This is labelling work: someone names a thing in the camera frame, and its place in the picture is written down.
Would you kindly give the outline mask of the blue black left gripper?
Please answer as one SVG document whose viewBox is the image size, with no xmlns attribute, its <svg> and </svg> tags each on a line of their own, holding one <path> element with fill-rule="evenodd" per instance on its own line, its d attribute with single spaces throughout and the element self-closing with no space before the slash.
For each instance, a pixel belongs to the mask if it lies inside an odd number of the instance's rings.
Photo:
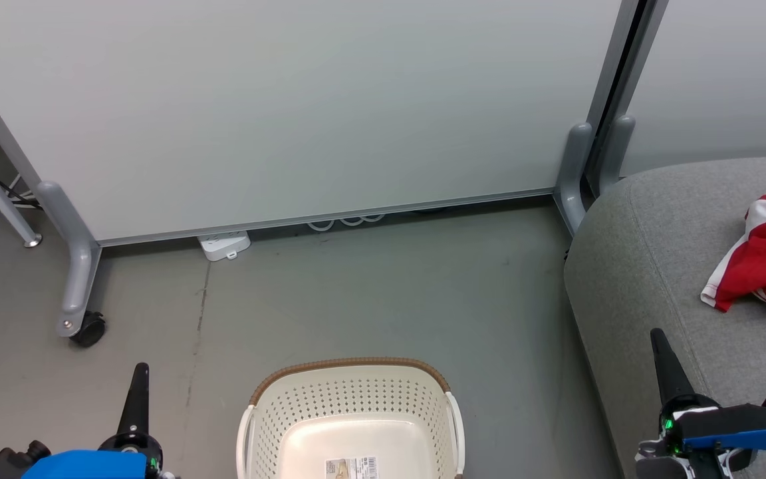
<svg viewBox="0 0 766 479">
<path fill-rule="evenodd" d="M 23 478 L 158 478 L 162 448 L 149 433 L 150 367 L 134 367 L 115 436 L 97 450 L 70 450 L 37 461 Z"/>
</svg>

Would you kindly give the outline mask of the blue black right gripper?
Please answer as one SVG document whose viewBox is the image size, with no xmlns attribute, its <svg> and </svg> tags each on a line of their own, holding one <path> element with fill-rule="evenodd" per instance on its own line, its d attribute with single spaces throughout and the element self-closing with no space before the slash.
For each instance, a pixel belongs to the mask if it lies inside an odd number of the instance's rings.
<svg viewBox="0 0 766 479">
<path fill-rule="evenodd" d="M 694 389 L 664 331 L 650 331 L 662 406 Z M 671 452 L 744 449 L 766 451 L 766 399 L 761 405 L 702 407 L 673 412 L 662 419 Z"/>
</svg>

